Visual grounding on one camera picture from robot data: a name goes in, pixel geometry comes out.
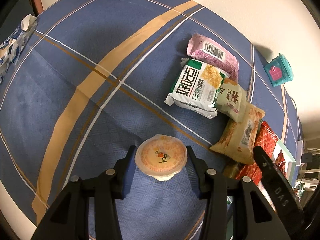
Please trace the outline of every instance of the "cable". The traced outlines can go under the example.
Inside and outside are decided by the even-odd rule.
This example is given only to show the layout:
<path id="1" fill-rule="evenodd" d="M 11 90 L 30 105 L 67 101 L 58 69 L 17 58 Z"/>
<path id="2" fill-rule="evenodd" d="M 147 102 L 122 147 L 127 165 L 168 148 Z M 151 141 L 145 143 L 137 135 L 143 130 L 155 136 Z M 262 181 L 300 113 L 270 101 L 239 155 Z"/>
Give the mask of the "cable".
<path id="1" fill-rule="evenodd" d="M 307 174 L 307 172 L 308 172 L 309 170 L 307 170 L 307 171 L 303 174 L 303 176 L 302 176 L 302 178 L 301 178 L 301 180 L 300 180 L 300 183 L 299 183 L 299 185 L 297 186 L 297 189 L 299 189 L 300 184 L 301 184 L 301 182 L 302 182 L 302 180 L 303 180 L 304 176 Z"/>

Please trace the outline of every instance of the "teal toy box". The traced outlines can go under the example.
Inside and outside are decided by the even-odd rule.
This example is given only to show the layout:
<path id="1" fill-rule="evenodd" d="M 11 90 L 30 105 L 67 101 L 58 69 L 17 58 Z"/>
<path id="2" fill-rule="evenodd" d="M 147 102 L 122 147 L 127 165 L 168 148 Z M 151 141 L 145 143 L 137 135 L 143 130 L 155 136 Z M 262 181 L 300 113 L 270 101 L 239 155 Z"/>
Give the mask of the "teal toy box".
<path id="1" fill-rule="evenodd" d="M 293 80 L 293 72 L 288 60 L 284 55 L 274 58 L 269 64 L 264 66 L 272 86 L 276 87 Z"/>

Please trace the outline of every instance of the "yellow snack bag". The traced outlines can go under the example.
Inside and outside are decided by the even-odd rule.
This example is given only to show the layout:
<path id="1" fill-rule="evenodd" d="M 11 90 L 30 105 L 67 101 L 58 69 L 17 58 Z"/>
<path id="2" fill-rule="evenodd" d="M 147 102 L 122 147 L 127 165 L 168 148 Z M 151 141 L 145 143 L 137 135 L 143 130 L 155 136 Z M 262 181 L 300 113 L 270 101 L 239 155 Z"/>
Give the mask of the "yellow snack bag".
<path id="1" fill-rule="evenodd" d="M 220 140 L 210 150 L 225 154 L 236 162 L 253 164 L 253 145 L 257 135 L 259 120 L 265 112 L 247 102 L 242 122 L 229 119 Z"/>

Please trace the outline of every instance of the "plastic cup lid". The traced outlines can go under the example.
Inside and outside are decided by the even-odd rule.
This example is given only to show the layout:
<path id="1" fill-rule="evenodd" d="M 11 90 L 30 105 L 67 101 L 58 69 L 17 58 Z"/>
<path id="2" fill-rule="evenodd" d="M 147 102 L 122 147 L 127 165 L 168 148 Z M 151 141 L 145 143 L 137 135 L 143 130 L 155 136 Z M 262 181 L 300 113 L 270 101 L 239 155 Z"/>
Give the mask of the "plastic cup lid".
<path id="1" fill-rule="evenodd" d="M 157 134 L 138 147 L 134 160 L 143 173 L 168 180 L 186 165 L 187 149 L 179 139 Z"/>

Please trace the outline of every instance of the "wrapped package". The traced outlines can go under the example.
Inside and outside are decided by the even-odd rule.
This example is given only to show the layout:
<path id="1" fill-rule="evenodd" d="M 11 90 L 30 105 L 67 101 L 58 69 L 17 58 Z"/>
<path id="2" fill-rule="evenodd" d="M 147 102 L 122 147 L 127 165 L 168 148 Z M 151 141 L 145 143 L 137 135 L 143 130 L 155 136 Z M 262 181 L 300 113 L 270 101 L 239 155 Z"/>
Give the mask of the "wrapped package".
<path id="1" fill-rule="evenodd" d="M 14 32 L 0 44 L 0 84 L 8 70 L 9 62 L 15 63 L 30 35 L 36 28 L 36 17 L 31 14 L 23 18 Z"/>
<path id="2" fill-rule="evenodd" d="M 217 116 L 215 104 L 227 73 L 195 59 L 183 60 L 183 69 L 164 101 L 195 111 L 209 119 Z"/>
<path id="3" fill-rule="evenodd" d="M 276 136 L 274 131 L 270 128 L 266 121 L 263 121 L 254 146 L 261 146 L 262 149 L 266 152 L 266 154 L 270 158 L 272 158 L 273 151 L 275 150 L 277 141 L 278 137 Z M 262 178 L 262 172 L 258 165 L 254 163 L 252 165 L 245 165 L 244 167 L 242 167 L 235 179 L 240 179 L 243 176 L 250 177 L 252 181 L 256 185 L 258 185 Z"/>
<path id="4" fill-rule="evenodd" d="M 236 162 L 253 164 L 253 145 L 258 131 L 259 119 L 264 111 L 247 102 L 242 122 L 229 119 L 220 140 L 210 150 L 225 154 Z"/>
<path id="5" fill-rule="evenodd" d="M 238 82 L 239 62 L 235 56 L 214 40 L 194 34 L 189 41 L 187 54 L 227 72 L 230 79 Z"/>
<path id="6" fill-rule="evenodd" d="M 247 91 L 239 84 L 226 78 L 220 87 L 216 102 L 219 112 L 226 114 L 235 122 L 242 122 L 247 106 Z"/>
<path id="7" fill-rule="evenodd" d="M 280 150 L 280 153 L 275 160 L 275 164 L 279 167 L 279 170 L 282 172 L 282 174 L 287 177 L 287 173 L 285 172 L 285 159 L 282 150 Z"/>
<path id="8" fill-rule="evenodd" d="M 175 137 L 157 134 L 138 147 L 134 161 L 143 173 L 165 181 L 186 165 L 187 148 Z"/>

